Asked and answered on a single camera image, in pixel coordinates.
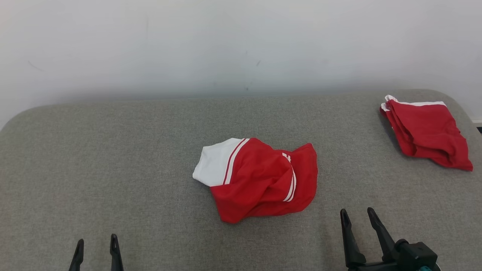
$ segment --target white stripe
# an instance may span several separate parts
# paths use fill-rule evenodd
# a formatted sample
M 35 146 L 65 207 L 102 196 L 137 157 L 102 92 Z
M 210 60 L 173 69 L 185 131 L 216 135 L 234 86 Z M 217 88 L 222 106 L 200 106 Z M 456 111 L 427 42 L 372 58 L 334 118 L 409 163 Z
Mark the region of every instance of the white stripe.
M 231 181 L 231 175 L 233 174 L 233 164 L 234 164 L 234 159 L 236 158 L 236 155 L 238 155 L 238 152 L 240 152 L 241 148 L 244 146 L 244 144 L 246 144 L 246 142 L 249 141 L 249 138 L 246 139 L 245 141 L 243 141 L 239 147 L 236 149 L 236 151 L 234 151 L 233 153 L 233 156 L 231 157 L 231 161 L 229 161 L 229 165 L 228 165 L 228 175 L 226 176 L 226 182 L 225 184 L 229 184 L 229 182 Z
M 288 160 L 288 162 L 290 162 L 290 165 L 291 165 L 291 156 L 287 155 L 286 153 L 282 152 L 283 156 Z M 291 166 L 291 170 L 293 171 L 293 176 L 291 177 L 291 186 L 290 186 L 290 190 L 288 191 L 288 195 L 286 196 L 286 198 L 283 200 L 284 202 L 285 201 L 288 201 L 290 202 L 294 195 L 295 195 L 295 190 L 296 190 L 296 175 L 295 175 L 295 170 L 293 169 L 293 166 Z
M 288 195 L 286 196 L 286 198 L 283 200 L 284 202 L 287 201 L 291 195 L 292 195 L 292 192 L 293 192 L 293 176 L 291 177 L 291 186 L 290 186 L 290 190 L 288 191 Z
M 443 106 L 446 106 L 446 104 L 444 102 L 419 102 L 419 103 L 406 103 L 406 102 L 399 102 L 397 100 L 397 98 L 393 97 L 392 95 L 387 95 L 385 96 L 385 100 L 386 101 L 390 101 L 390 100 L 393 100 L 399 104 L 403 104 L 403 105 L 411 105 L 411 106 L 417 106 L 417 107 L 420 107 L 420 106 L 431 106 L 431 105 L 443 105 Z M 390 109 L 387 108 L 387 105 L 385 103 L 383 103 L 381 105 L 381 108 L 383 111 L 390 111 Z
M 288 202 L 290 202 L 293 197 L 295 196 L 295 190 L 296 190 L 296 174 L 295 174 L 295 170 L 293 170 L 293 181 L 295 183 L 295 186 L 293 186 L 293 193 L 291 194 L 291 198 L 288 200 Z

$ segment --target red and white garment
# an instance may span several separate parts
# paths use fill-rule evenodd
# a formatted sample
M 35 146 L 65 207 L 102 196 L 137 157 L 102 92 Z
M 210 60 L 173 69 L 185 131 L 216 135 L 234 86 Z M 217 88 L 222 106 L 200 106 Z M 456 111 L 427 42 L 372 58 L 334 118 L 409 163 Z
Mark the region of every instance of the red and white garment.
M 405 155 L 430 158 L 445 166 L 473 170 L 466 139 L 444 102 L 399 102 L 387 95 L 380 112 L 388 118 Z
M 273 149 L 257 138 L 231 138 L 202 148 L 192 177 L 211 187 L 221 220 L 281 216 L 304 210 L 316 193 L 311 144 Z

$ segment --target red fabric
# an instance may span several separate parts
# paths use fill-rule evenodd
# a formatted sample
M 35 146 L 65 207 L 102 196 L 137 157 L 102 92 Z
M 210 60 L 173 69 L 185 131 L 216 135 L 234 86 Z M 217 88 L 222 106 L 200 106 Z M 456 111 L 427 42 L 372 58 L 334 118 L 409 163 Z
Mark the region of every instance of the red fabric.
M 394 100 L 386 102 L 388 118 L 402 153 L 430 158 L 445 167 L 473 170 L 466 139 L 445 105 L 414 106 Z
M 282 154 L 291 158 L 291 163 Z M 293 170 L 296 189 L 284 202 Z M 316 152 L 306 144 L 293 152 L 274 150 L 251 138 L 239 151 L 229 184 L 213 186 L 211 192 L 221 220 L 237 223 L 245 217 L 281 216 L 304 210 L 316 193 Z

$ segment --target gray fabric surface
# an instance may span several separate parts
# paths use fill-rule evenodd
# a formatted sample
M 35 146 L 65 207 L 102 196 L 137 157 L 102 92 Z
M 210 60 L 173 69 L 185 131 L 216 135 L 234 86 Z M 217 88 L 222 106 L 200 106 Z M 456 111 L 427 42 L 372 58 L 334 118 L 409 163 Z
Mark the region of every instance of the gray fabric surface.
M 397 240 L 423 241 L 444 271 L 479 270 L 482 137 L 450 97 L 473 172 L 401 154 L 378 107 L 387 93 L 184 99 L 28 110 L 0 132 L 0 270 L 66 271 L 77 240 L 83 270 L 109 270 L 116 233 L 126 271 L 342 271 L 346 208 L 368 261 L 381 258 L 366 208 Z M 311 142 L 318 190 L 303 212 L 220 221 L 192 179 L 203 146 L 257 137 L 276 149 Z

